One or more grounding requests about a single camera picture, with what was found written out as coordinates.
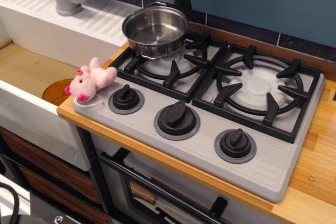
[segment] gas burner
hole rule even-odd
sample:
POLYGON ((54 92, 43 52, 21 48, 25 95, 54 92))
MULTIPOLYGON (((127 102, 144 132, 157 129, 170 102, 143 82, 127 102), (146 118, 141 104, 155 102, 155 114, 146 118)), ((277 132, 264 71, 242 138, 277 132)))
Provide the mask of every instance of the gas burner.
POLYGON ((179 101, 160 110, 154 119, 154 127, 159 135, 174 141, 192 137, 200 128, 200 117, 195 110, 179 101))
POLYGON ((110 110, 121 115, 132 114, 141 109, 143 104, 143 94, 139 90, 131 89, 128 84, 114 92, 109 99, 110 110))
POLYGON ((257 152, 254 139, 242 129, 226 130, 216 138, 217 154, 233 164, 243 164, 250 161, 257 152))
POLYGON ((110 66, 117 68, 120 78, 190 102, 207 70, 226 50, 227 43, 211 38, 209 33, 200 36, 187 32, 184 46, 172 55, 148 60, 128 48, 110 66), (209 45, 216 47, 210 56, 209 45))
POLYGON ((193 105, 293 143, 321 71, 231 45, 193 105))

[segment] saucepan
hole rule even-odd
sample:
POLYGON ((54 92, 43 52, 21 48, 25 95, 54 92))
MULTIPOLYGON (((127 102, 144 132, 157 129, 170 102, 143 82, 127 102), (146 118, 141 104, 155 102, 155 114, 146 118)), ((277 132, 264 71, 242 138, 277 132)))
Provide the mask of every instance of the saucepan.
POLYGON ((179 10, 154 2, 127 16, 122 32, 134 52, 157 59, 171 55, 183 46, 188 27, 187 17, 179 10))

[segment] pink plush pig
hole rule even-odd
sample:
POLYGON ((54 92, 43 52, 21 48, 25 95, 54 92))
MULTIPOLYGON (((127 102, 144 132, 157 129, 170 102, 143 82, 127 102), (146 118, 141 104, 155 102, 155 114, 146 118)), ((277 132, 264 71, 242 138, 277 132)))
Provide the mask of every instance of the pink plush pig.
POLYGON ((117 77, 114 67, 104 69, 100 66, 99 59, 94 57, 89 66, 82 66, 77 70, 76 77, 65 88, 68 95, 73 95, 80 102, 90 101, 96 92, 110 85, 117 77))

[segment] toy stove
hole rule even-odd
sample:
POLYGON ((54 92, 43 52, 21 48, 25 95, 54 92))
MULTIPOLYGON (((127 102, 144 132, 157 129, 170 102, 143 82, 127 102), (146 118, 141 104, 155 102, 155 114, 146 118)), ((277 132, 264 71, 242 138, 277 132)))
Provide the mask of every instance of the toy stove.
POLYGON ((148 60, 126 49, 115 82, 75 111, 280 201, 324 87, 321 71, 187 33, 148 60))

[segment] blue wall panel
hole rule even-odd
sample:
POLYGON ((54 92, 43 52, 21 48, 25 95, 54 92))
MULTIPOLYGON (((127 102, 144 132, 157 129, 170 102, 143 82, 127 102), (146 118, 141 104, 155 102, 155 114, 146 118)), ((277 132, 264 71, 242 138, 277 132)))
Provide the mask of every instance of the blue wall panel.
POLYGON ((194 10, 336 47, 336 0, 191 0, 194 10))

